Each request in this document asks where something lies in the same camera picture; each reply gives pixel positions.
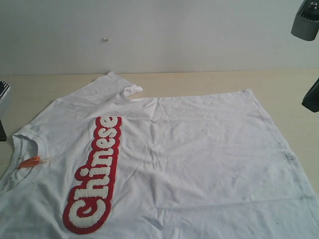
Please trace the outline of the white t-shirt with red lettering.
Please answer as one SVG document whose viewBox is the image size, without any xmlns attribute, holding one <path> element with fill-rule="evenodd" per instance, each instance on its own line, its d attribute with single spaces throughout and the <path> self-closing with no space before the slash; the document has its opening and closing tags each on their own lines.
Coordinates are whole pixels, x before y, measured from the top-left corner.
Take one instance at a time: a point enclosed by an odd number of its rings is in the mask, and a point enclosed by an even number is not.
<svg viewBox="0 0 319 239">
<path fill-rule="evenodd" d="M 251 90 L 141 91 L 110 72 L 13 135 L 1 238 L 318 238 L 319 198 Z"/>
</svg>

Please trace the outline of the orange garment tag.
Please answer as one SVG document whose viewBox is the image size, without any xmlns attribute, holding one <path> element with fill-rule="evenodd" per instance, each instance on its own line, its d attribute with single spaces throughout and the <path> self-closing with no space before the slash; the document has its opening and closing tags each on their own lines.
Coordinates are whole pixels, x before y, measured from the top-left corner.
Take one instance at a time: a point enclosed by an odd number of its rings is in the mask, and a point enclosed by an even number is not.
<svg viewBox="0 0 319 239">
<path fill-rule="evenodd" d="M 20 163 L 19 165 L 19 169 L 21 168 L 28 168 L 28 167 L 34 167 L 36 165 L 38 165 L 41 161 L 41 158 L 39 156 L 34 156 L 32 158 L 29 158 L 23 162 Z"/>
</svg>

